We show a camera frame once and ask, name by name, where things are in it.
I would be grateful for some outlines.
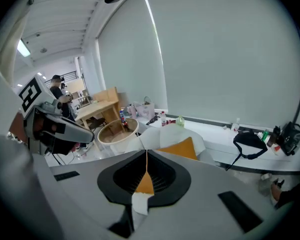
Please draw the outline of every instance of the black bag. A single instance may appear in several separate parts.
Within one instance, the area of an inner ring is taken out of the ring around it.
[[[246,159],[255,159],[255,158],[258,158],[260,155],[264,154],[268,148],[266,147],[265,143],[263,141],[261,141],[259,139],[259,137],[254,134],[254,132],[252,131],[246,131],[246,132],[242,132],[242,133],[239,133],[235,136],[234,140],[233,140],[233,143],[234,145],[238,148],[240,154],[239,156],[234,160],[234,162],[228,166],[226,168],[226,171],[232,167],[232,165],[242,156],[243,158],[246,158]],[[251,147],[255,147],[255,148],[258,148],[258,149],[261,149],[260,152],[256,153],[256,154],[243,154],[242,153],[242,148],[240,147],[240,145],[238,145],[238,143],[242,143],[244,145],[247,145],[247,146],[251,146]]]

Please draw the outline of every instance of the white bottle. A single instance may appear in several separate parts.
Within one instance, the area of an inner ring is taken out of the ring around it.
[[[237,132],[240,128],[240,118],[236,118],[236,122],[232,124],[231,131]]]
[[[166,115],[164,111],[161,112],[161,122],[162,122],[162,126],[166,125]]]

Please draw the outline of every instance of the metal railing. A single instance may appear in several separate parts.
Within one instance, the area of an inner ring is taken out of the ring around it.
[[[60,77],[64,78],[64,82],[69,82],[71,80],[75,80],[75,79],[79,78],[76,71],[66,73],[66,74],[62,74],[62,75],[60,75]],[[50,79],[48,81],[45,81],[45,84],[48,88],[51,87],[51,82],[52,82],[52,79]]]

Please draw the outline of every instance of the orange cushion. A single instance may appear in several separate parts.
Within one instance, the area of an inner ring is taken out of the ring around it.
[[[188,137],[187,139],[183,140],[182,142],[172,145],[170,147],[166,147],[166,148],[162,148],[162,149],[160,148],[160,149],[158,149],[158,151],[163,151],[166,153],[171,153],[174,155],[197,160],[194,146],[193,146],[193,141],[192,141],[191,137]]]

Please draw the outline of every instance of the wooden table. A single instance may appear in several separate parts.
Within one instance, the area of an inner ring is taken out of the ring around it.
[[[118,119],[120,119],[120,115],[119,115],[119,111],[116,111],[115,105],[117,104],[117,101],[102,101],[102,102],[98,102],[98,103],[92,103],[88,106],[85,106],[81,109],[79,109],[77,112],[77,117],[75,119],[75,121],[79,121],[82,120],[83,124],[85,126],[85,128],[89,129],[89,126],[86,122],[87,119],[91,118],[91,117],[95,117],[98,114],[108,110],[108,109],[113,109],[114,114],[117,116]],[[96,144],[96,140],[94,139],[93,143],[95,144],[96,148],[99,150],[97,144]]]

